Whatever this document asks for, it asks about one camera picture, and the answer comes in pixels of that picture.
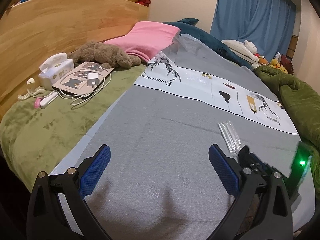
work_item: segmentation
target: white phone charger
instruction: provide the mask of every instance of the white phone charger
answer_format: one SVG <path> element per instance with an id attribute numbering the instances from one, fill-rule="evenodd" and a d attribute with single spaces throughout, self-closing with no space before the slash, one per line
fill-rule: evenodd
<path id="1" fill-rule="evenodd" d="M 88 86 L 95 88 L 100 83 L 99 74 L 98 73 L 88 73 Z"/>

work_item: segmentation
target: white cable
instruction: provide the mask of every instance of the white cable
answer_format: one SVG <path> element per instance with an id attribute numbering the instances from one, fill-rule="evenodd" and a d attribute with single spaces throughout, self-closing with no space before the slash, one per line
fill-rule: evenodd
<path id="1" fill-rule="evenodd" d="M 93 98 L 93 97 L 94 97 L 96 94 L 98 94 L 102 89 L 104 89 L 104 88 L 110 83 L 110 81 L 111 81 L 111 72 L 109 72 L 107 69 L 105 69 L 105 68 L 103 68 L 103 67 L 100 67 L 100 69 L 106 70 L 106 71 L 109 73 L 109 75 L 110 75 L 110 79 L 109 79 L 109 81 L 105 84 L 105 78 L 104 78 L 104 76 L 103 76 L 101 73 L 98 73 L 100 76 L 103 77 L 103 83 L 102 83 L 102 85 L 100 86 L 100 88 L 98 88 L 96 91 L 94 91 L 94 90 L 96 89 L 96 87 L 94 87 L 93 90 L 92 90 L 91 92 L 89 92 L 89 93 L 80 94 L 80 95 L 77 95 L 77 96 L 70 96 L 70 95 L 65 94 L 65 93 L 61 90 L 61 83 L 62 83 L 62 81 L 65 80 L 68 76 L 71 76 L 71 75 L 73 75 L 73 74 L 75 74 L 75 73 L 77 73 L 77 72 L 83 72 L 83 71 L 84 71 L 84 70 L 79 70 L 79 71 L 75 71 L 75 72 L 72 72 L 72 73 L 67 74 L 66 76 L 64 76 L 64 77 L 60 80 L 60 83 L 59 83 L 59 96 L 60 96 L 61 98 L 63 98 L 63 99 L 74 99 L 74 100 L 70 103 L 72 106 L 77 106 L 77 105 L 82 104 L 82 103 L 84 103 L 85 101 Z M 91 70 L 85 70 L 85 71 L 87 71 L 87 72 L 92 72 L 92 73 L 96 73 L 95 71 L 91 71 Z M 79 102 L 79 103 L 73 104 L 73 102 L 77 101 L 78 99 L 81 99 L 81 98 L 84 98 L 84 97 L 87 97 L 87 96 L 89 96 L 89 97 L 86 98 L 85 100 L 83 100 L 83 101 L 81 101 L 81 102 Z"/>
<path id="2" fill-rule="evenodd" d="M 44 96 L 44 97 L 36 97 L 36 96 L 32 96 L 32 97 L 33 97 L 33 98 L 47 98 L 47 97 L 51 96 L 54 92 L 55 92 L 55 91 L 51 91 L 50 94 L 48 94 L 48 95 L 46 95 L 46 96 Z"/>

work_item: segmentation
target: gray bed sheet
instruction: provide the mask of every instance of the gray bed sheet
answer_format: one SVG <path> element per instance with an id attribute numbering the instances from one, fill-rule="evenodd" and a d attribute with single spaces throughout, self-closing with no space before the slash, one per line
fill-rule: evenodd
<path id="1" fill-rule="evenodd" d="M 198 42 L 185 39 L 178 38 L 163 51 L 177 66 L 225 78 L 276 100 L 247 68 L 236 67 Z M 230 197 L 208 159 L 213 143 L 228 152 L 217 126 L 228 119 L 243 144 L 262 161 L 289 175 L 298 135 L 203 102 L 136 85 L 108 109 L 88 132 L 89 137 L 79 142 L 77 151 L 67 155 L 53 174 L 77 167 L 101 144 L 107 144 L 111 161 L 85 200 L 114 240 L 206 239 L 230 207 Z M 294 230 L 314 213 L 310 172 L 299 193 L 302 200 L 293 213 Z M 80 233 L 63 195 L 60 200 L 71 228 Z"/>

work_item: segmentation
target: pink object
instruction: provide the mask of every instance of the pink object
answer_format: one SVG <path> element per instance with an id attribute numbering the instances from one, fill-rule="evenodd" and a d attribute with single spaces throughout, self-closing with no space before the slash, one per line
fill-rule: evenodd
<path id="1" fill-rule="evenodd" d="M 158 22 L 137 22 L 125 36 L 105 41 L 121 47 L 128 55 L 135 55 L 145 62 L 172 44 L 172 38 L 180 29 Z"/>
<path id="2" fill-rule="evenodd" d="M 35 108 L 40 108 L 40 101 L 41 101 L 41 98 L 36 98 Z"/>

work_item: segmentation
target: metal screw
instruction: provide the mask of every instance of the metal screw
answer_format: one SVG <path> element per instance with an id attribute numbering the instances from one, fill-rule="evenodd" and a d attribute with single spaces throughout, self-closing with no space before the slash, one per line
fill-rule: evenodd
<path id="1" fill-rule="evenodd" d="M 244 169 L 243 169 L 243 172 L 244 172 L 245 174 L 248 174 L 248 175 L 249 175 L 249 174 L 251 174 L 252 171 L 251 171 L 249 168 L 244 168 Z"/>
<path id="2" fill-rule="evenodd" d="M 45 176 L 45 172 L 44 171 L 41 171 L 39 174 L 38 174 L 38 177 L 39 178 L 43 178 Z"/>
<path id="3" fill-rule="evenodd" d="M 76 172 L 76 169 L 75 168 L 69 168 L 68 169 L 68 173 L 69 174 L 74 174 Z"/>
<path id="4" fill-rule="evenodd" d="M 275 176 L 277 179 L 279 179 L 281 177 L 281 174 L 279 172 L 275 172 L 273 174 L 273 176 Z"/>

